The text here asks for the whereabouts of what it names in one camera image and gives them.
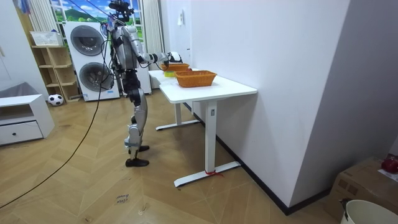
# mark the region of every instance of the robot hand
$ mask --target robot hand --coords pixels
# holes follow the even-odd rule
[[[182,63],[181,56],[177,52],[170,52],[169,55],[169,62],[174,63]]]

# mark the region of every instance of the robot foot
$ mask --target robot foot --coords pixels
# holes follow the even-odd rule
[[[144,152],[144,151],[146,151],[146,150],[148,150],[149,149],[149,146],[141,146],[139,149],[138,149],[138,151],[139,152]]]
[[[148,164],[149,164],[149,161],[144,160],[144,159],[134,158],[134,159],[126,160],[126,167],[144,167],[144,166],[148,166]]]

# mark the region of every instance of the baseboard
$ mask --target baseboard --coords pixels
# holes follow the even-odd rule
[[[184,103],[184,105],[188,108],[188,110],[191,111],[191,107]],[[193,114],[194,117],[196,117],[197,120],[200,121],[200,123],[203,126],[206,126],[205,122],[203,122],[202,119],[199,118],[199,116],[197,114]],[[269,198],[271,198],[271,200],[279,207],[279,209],[285,214],[285,215],[290,215],[298,210],[300,210],[301,208],[304,208],[308,205],[310,205],[313,202],[316,202],[317,200],[327,196],[330,193],[330,189],[324,190],[322,192],[320,192],[319,194],[316,194],[296,205],[293,205],[291,207],[286,206],[281,199],[276,196],[276,194],[248,167],[248,165],[246,165],[241,158],[239,158],[238,155],[235,154],[235,152],[232,151],[232,149],[230,147],[227,146],[227,144],[225,144],[225,142],[216,135],[216,140],[218,141],[218,143],[220,143],[222,145],[222,147],[234,158],[234,160],[238,161],[241,164],[241,167],[250,175],[250,177],[260,186],[260,188],[268,195]]]

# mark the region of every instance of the desk leg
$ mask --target desk leg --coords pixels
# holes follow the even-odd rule
[[[175,124],[159,126],[156,128],[156,131],[167,129],[167,128],[174,128],[174,127],[178,127],[178,126],[184,126],[187,124],[199,123],[199,121],[197,119],[194,119],[191,121],[184,121],[184,122],[181,121],[181,104],[180,103],[174,104],[174,110],[175,110]]]
[[[174,181],[175,187],[180,187],[190,182],[209,177],[207,173],[217,173],[239,167],[240,163],[234,161],[215,167],[216,159],[216,122],[217,122],[217,101],[209,101],[206,108],[206,136],[205,136],[205,171],[182,177]]]
[[[205,170],[213,172],[216,159],[217,101],[207,103],[205,129]]]

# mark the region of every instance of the front-loading washer door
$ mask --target front-loading washer door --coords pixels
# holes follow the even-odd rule
[[[79,79],[81,85],[92,91],[99,91],[101,82],[101,91],[110,90],[114,85],[111,71],[98,62],[85,64],[80,69]]]
[[[77,51],[87,56],[95,56],[104,48],[102,35],[90,26],[77,26],[71,34],[70,39]]]

